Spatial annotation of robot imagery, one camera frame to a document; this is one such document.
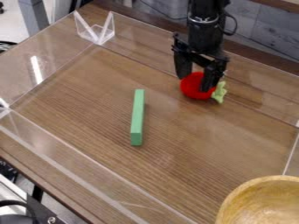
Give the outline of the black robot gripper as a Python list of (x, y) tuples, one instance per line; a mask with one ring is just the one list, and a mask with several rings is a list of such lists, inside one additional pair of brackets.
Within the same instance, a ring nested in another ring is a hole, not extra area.
[(189, 36), (176, 32), (172, 35), (174, 64), (178, 78), (182, 80), (193, 72), (193, 64), (205, 68), (201, 91), (209, 92), (215, 87), (218, 72), (227, 70), (229, 55), (221, 47), (211, 52), (201, 52), (190, 46)]

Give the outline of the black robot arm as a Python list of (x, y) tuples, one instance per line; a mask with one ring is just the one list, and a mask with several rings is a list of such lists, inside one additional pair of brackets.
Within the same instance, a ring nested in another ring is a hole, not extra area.
[(182, 80), (193, 73), (193, 64), (203, 68), (198, 89), (209, 92), (218, 86), (230, 57), (223, 51), (226, 35), (226, 7), (230, 0), (190, 0), (187, 8), (187, 32), (172, 35), (174, 64)]

